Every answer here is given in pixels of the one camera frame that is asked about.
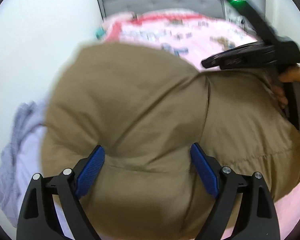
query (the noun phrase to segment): hand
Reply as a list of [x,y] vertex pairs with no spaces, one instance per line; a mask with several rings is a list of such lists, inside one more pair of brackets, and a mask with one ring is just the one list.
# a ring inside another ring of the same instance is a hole
[[[294,82],[294,81],[300,82],[300,66],[296,65],[296,66],[289,67],[284,73],[282,73],[279,76],[279,80],[282,83]],[[286,108],[286,106],[288,105],[288,100],[285,97],[284,90],[281,87],[276,85],[273,85],[271,87],[271,90],[276,96],[279,106],[282,109]]]

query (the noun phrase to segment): lavender blanket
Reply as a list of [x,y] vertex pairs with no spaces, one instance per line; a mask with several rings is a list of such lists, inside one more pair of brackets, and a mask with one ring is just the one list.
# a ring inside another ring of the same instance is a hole
[[15,114],[10,142],[1,153],[0,165],[0,208],[10,223],[16,228],[18,223],[18,199],[21,195],[16,181],[17,155],[25,137],[43,126],[47,99],[38,104],[31,102],[21,104]]

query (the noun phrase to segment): white wall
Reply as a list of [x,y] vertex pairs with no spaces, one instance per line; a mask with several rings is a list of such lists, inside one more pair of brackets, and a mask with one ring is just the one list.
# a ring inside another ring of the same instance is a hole
[[266,17],[280,36],[300,46],[300,11],[292,0],[266,0]]
[[[21,102],[42,98],[101,21],[97,0],[4,0],[0,5],[0,152]],[[16,230],[0,210],[12,239]]]

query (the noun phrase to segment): black handheld device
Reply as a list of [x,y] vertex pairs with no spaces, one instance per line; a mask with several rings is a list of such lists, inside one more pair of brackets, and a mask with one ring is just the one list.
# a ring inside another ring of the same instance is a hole
[[[300,49],[288,37],[279,37],[260,16],[248,0],[226,0],[252,24],[262,41],[230,49],[213,55],[201,62],[205,68],[219,66],[220,69],[272,68],[278,74],[289,66],[300,63]],[[284,83],[288,99],[285,114],[288,120],[300,130],[300,82]]]

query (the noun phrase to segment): person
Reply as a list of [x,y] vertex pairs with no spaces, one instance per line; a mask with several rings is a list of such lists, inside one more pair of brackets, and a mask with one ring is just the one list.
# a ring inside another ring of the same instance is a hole
[[[42,175],[74,167],[101,145],[105,163],[80,203],[112,239],[197,236],[215,199],[191,162],[195,142],[237,174],[261,172],[277,202],[300,183],[300,131],[282,115],[278,103],[287,99],[274,85],[271,92],[265,74],[199,73],[164,50],[116,42],[82,48],[47,107]],[[300,69],[280,76],[288,78],[300,81]],[[229,230],[239,206],[240,196]]]
[[[279,80],[283,83],[287,82],[300,82],[300,65],[289,67],[284,73],[279,76]],[[288,100],[285,97],[283,89],[278,85],[271,87],[272,92],[278,100],[279,106],[284,109],[288,105]]]

